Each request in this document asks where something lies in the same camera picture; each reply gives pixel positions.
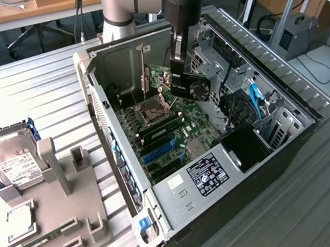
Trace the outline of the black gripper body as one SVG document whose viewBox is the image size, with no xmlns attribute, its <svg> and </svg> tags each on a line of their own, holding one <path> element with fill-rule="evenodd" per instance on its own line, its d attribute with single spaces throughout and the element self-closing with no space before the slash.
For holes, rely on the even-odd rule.
<svg viewBox="0 0 330 247">
<path fill-rule="evenodd" d="M 162 0 L 162 14 L 184 39 L 201 14 L 202 0 Z"/>
</svg>

